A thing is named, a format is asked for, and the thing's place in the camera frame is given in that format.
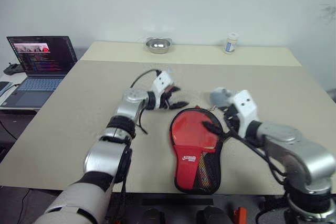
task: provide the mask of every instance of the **laptop touchpad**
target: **laptop touchpad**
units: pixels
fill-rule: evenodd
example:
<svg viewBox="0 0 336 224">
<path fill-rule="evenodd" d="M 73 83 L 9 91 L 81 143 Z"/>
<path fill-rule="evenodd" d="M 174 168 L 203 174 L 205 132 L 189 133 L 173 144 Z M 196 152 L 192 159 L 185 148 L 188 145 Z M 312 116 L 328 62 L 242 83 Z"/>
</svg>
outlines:
<svg viewBox="0 0 336 224">
<path fill-rule="evenodd" d="M 42 107 L 52 92 L 25 92 L 17 101 L 16 106 L 21 107 Z"/>
</svg>

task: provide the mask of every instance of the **laptop keyboard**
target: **laptop keyboard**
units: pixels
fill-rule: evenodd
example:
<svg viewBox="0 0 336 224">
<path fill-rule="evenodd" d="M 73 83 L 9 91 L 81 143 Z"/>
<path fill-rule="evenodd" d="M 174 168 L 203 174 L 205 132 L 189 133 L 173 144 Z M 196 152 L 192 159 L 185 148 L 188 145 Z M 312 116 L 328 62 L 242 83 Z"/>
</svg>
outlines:
<svg viewBox="0 0 336 224">
<path fill-rule="evenodd" d="M 20 91 L 54 91 L 63 79 L 29 78 L 20 85 Z"/>
</svg>

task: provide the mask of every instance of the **ping pong paddle case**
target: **ping pong paddle case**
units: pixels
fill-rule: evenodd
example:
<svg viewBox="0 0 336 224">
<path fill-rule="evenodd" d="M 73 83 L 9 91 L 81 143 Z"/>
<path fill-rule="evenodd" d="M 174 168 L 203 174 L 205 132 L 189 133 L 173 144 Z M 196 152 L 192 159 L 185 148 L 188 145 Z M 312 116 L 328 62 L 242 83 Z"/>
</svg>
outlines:
<svg viewBox="0 0 336 224">
<path fill-rule="evenodd" d="M 170 125 L 170 139 L 177 158 L 175 186 L 187 194 L 213 194 L 221 184 L 220 152 L 223 141 L 208 132 L 202 121 L 212 122 L 223 131 L 220 121 L 214 114 L 197 107 L 182 110 Z M 202 144 L 200 146 L 199 142 L 193 144 L 195 138 L 201 140 L 202 144 L 205 143 L 205 146 Z"/>
</svg>

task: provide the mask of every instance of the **laptop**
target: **laptop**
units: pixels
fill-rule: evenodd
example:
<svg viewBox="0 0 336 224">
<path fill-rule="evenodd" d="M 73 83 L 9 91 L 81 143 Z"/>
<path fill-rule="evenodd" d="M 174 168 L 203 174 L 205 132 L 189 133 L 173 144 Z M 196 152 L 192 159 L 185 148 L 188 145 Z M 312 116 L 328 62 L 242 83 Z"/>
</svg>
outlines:
<svg viewBox="0 0 336 224">
<path fill-rule="evenodd" d="M 68 36 L 7 37 L 27 78 L 1 107 L 41 108 L 77 62 Z"/>
</svg>

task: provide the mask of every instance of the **white wall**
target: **white wall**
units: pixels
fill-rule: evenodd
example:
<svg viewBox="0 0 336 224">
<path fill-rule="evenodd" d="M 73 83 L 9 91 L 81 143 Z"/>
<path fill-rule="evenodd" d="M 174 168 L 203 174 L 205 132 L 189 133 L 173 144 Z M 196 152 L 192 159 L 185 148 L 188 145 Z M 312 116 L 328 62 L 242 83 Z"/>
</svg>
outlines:
<svg viewBox="0 0 336 224">
<path fill-rule="evenodd" d="M 0 0 L 0 69 L 15 56 L 5 36 L 217 44 L 228 32 L 246 46 L 286 46 L 325 89 L 336 87 L 336 0 Z"/>
</svg>

